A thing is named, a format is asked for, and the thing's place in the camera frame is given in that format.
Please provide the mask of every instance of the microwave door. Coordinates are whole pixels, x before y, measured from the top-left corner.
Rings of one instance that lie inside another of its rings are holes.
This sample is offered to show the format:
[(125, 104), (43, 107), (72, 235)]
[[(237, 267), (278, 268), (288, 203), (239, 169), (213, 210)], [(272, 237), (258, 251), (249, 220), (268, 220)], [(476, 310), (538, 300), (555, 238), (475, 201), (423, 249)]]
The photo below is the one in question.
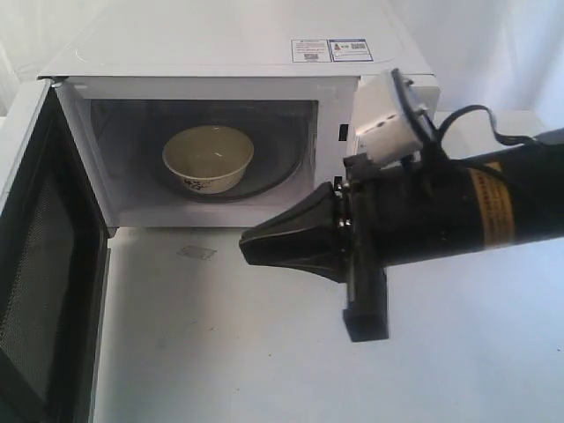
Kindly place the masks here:
[(50, 82), (24, 83), (0, 130), (2, 421), (90, 414), (108, 229)]

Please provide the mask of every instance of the white table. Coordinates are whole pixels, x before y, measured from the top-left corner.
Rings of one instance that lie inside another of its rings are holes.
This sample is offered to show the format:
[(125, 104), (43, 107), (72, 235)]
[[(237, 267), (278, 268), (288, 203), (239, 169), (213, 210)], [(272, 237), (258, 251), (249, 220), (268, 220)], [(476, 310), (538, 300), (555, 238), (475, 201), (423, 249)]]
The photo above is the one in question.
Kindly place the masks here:
[[(529, 112), (499, 120), (542, 127)], [(464, 118), (445, 145), (498, 148), (486, 123)], [(562, 421), (563, 241), (391, 268), (390, 340), (352, 344), (343, 286), (247, 266), (240, 233), (111, 240), (94, 421)], [(187, 245), (217, 253), (179, 255)]]

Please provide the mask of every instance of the bowl rim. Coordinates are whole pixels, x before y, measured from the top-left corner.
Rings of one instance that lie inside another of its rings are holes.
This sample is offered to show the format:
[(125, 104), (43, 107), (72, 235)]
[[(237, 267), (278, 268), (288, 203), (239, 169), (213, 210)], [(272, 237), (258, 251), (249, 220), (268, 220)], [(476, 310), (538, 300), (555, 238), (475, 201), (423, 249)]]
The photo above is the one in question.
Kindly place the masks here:
[[(166, 156), (166, 152), (167, 152), (167, 146), (168, 144), (172, 141), (172, 139), (174, 137), (176, 137), (179, 134), (182, 134), (184, 131), (187, 130), (193, 130), (195, 128), (203, 128), (203, 127), (207, 127), (207, 126), (213, 126), (213, 127), (220, 127), (220, 128), (227, 128), (230, 130), (236, 130), (237, 132), (240, 132), (242, 135), (245, 136), (245, 141), (247, 141), (247, 144), (250, 146), (250, 154), (249, 157), (247, 158), (247, 160), (245, 161), (245, 163), (241, 166), (238, 167), (237, 169), (235, 169), (232, 172), (229, 172), (228, 174), (221, 174), (220, 176), (213, 176), (213, 177), (208, 177), (208, 178), (202, 178), (202, 177), (197, 177), (197, 176), (190, 176), (189, 174), (183, 174), (181, 172), (178, 172), (176, 169), (174, 169), (167, 160), (167, 156)], [(234, 174), (238, 174), (240, 173), (241, 170), (244, 170), (250, 163), (250, 161), (253, 159), (253, 157), (255, 156), (255, 145), (253, 144), (253, 142), (250, 140), (250, 137), (245, 134), (243, 131), (241, 130), (237, 130), (235, 128), (231, 128), (229, 126), (221, 126), (221, 125), (202, 125), (202, 126), (195, 126), (193, 128), (188, 128), (186, 130), (181, 130), (180, 132), (178, 132), (177, 134), (174, 134), (172, 137), (170, 137), (170, 139), (167, 141), (167, 143), (165, 144), (165, 146), (162, 149), (162, 161), (165, 163), (165, 166), (167, 167), (168, 170), (170, 170), (173, 174), (180, 176), (181, 178), (184, 179), (190, 179), (191, 181), (217, 181), (219, 179), (224, 179), (227, 178), (229, 176), (233, 176)]]

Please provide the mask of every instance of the orange label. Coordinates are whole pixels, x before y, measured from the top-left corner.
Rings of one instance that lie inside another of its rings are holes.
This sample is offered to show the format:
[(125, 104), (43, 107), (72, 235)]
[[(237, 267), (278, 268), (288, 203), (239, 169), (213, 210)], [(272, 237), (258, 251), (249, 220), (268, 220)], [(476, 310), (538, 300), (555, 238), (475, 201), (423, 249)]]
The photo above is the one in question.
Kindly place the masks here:
[[(501, 171), (499, 162), (488, 163), (487, 166)], [(469, 170), (482, 216), (484, 247), (513, 243), (515, 221), (508, 188), (502, 181), (489, 174), (475, 169)]]

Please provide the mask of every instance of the microwave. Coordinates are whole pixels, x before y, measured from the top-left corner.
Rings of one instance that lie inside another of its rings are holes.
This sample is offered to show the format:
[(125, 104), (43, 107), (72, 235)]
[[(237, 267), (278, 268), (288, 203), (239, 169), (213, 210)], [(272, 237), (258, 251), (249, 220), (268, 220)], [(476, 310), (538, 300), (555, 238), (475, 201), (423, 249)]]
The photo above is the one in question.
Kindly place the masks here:
[[(432, 114), (436, 79), (384, 1), (104, 10), (22, 84), (0, 131), (3, 421), (90, 418), (116, 228), (280, 214), (343, 174), (361, 151), (355, 110), (376, 101), (371, 78), (396, 67)], [(235, 187), (201, 196), (174, 184), (162, 149), (208, 124), (245, 133), (255, 154)]]

